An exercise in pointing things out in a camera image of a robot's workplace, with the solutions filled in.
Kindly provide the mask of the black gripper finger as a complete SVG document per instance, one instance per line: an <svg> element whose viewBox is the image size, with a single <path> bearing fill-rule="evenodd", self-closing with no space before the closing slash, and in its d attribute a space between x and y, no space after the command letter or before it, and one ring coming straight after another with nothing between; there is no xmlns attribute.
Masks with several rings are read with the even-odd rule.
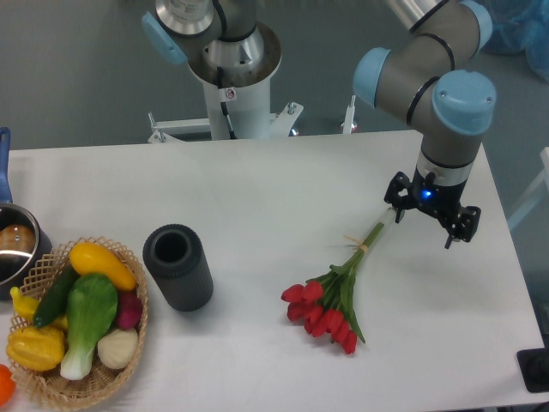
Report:
<svg viewBox="0 0 549 412"><path fill-rule="evenodd" d="M444 248L449 249L454 242L469 243L477 232L480 217L481 209L476 206L460 207L455 214L445 217L443 228L446 229L448 237Z"/></svg>
<svg viewBox="0 0 549 412"><path fill-rule="evenodd" d="M383 200L395 211L395 222L400 223L407 210L416 208L413 182L405 173L398 172L390 180Z"/></svg>

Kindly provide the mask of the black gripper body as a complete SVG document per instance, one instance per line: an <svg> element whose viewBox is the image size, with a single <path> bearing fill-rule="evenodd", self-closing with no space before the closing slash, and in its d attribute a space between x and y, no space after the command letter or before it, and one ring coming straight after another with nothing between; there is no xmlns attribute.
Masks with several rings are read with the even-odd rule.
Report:
<svg viewBox="0 0 549 412"><path fill-rule="evenodd" d="M416 166L412 196L417 209L433 217L454 219L462 211L462 193L467 177L464 168Z"/></svg>

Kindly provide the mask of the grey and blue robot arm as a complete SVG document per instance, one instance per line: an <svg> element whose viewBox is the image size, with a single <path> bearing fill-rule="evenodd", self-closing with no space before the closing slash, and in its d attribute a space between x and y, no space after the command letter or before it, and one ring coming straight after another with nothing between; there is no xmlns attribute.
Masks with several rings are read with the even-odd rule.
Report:
<svg viewBox="0 0 549 412"><path fill-rule="evenodd" d="M392 1L412 34L402 51L369 50L353 75L353 93L400 118L422 137L414 175L398 173L385 201L396 214L417 209L436 219L449 242L469 241L480 209L461 197L496 91L463 69L492 35L488 11L473 1ZM275 33L256 18L253 1L158 1L142 17L157 52L187 65L202 83L215 140L264 139L290 132L299 109L270 111L270 80L281 62Z"/></svg>

